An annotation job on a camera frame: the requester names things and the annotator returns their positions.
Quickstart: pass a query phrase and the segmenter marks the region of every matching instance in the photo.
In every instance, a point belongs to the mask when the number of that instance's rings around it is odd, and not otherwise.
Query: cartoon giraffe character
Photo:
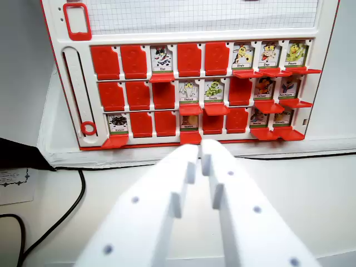
[[[171,63],[171,57],[170,55],[168,55],[165,51],[165,48],[159,48],[156,47],[156,56],[155,56],[155,60],[157,62],[157,66],[161,65],[161,66],[169,66]]]
[[[268,60],[273,59],[276,56],[275,49],[276,49],[276,44],[274,43],[267,43],[263,47],[264,51],[262,53],[262,60],[268,62]]]
[[[236,49],[233,52],[238,53],[235,57],[234,64],[239,63],[239,60],[244,57],[246,58],[246,62],[251,62],[251,60],[252,60],[250,55],[246,55],[246,52],[251,52],[251,50],[247,49],[244,45],[241,45],[239,49]]]

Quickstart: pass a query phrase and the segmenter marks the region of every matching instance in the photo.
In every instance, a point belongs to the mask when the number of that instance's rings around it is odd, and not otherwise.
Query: white wall
[[[0,8],[0,137],[37,145],[53,56],[39,0]]]

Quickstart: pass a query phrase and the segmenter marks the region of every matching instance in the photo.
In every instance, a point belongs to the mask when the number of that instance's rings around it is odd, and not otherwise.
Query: small gray dot
[[[105,255],[108,255],[108,254],[112,253],[112,251],[113,251],[112,245],[106,245],[106,246],[104,247],[104,254],[105,254]]]
[[[262,212],[262,209],[261,209],[260,207],[258,207],[258,206],[255,206],[255,207],[254,207],[254,212],[256,212],[256,213],[261,213],[261,212]]]
[[[290,264],[292,266],[299,266],[299,260],[296,258],[292,258],[292,259],[290,259]]]

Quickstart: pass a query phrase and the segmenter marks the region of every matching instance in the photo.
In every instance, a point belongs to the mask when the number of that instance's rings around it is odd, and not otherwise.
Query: cartoon character picture
[[[198,116],[181,116],[180,117],[180,129],[183,131],[195,131],[198,130]]]
[[[282,113],[275,114],[273,119],[273,127],[289,126],[292,118],[293,110],[286,108]]]
[[[299,89],[300,80],[294,78],[294,76],[282,78],[281,88],[279,90],[279,98],[295,98]]]
[[[151,60],[154,72],[172,71],[172,52],[166,46],[151,47]]]
[[[179,102],[196,103],[198,102],[198,85],[192,81],[179,83]]]
[[[262,77],[258,80],[255,86],[254,99],[272,98],[274,81],[270,77]]]
[[[250,127],[267,127],[268,114],[263,114],[257,108],[253,108],[250,117]]]
[[[110,134],[120,135],[128,133],[127,118],[123,117],[121,114],[108,115],[107,121],[109,125]]]
[[[233,56],[235,58],[233,69],[252,67],[253,48],[250,45],[244,43],[234,44]]]
[[[259,67],[276,67],[279,60],[280,47],[275,42],[263,42]]]
[[[288,44],[288,53],[285,59],[286,67],[304,66],[308,46],[305,43],[295,42]]]

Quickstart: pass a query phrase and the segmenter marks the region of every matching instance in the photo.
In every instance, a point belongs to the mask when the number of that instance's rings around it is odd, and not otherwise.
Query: screw hole
[[[104,247],[104,254],[105,254],[105,255],[108,255],[108,254],[112,253],[112,251],[113,251],[112,245],[106,245],[106,246]]]
[[[290,264],[292,266],[299,266],[299,260],[296,258],[292,258],[292,259],[290,259]]]
[[[260,207],[258,207],[258,206],[255,206],[255,207],[254,207],[254,212],[256,212],[256,213],[261,213],[261,212],[262,212],[262,209],[261,209]]]
[[[139,199],[139,197],[138,196],[134,196],[132,199],[131,199],[131,202],[132,203],[137,203],[137,202],[139,202],[140,201],[140,199]]]

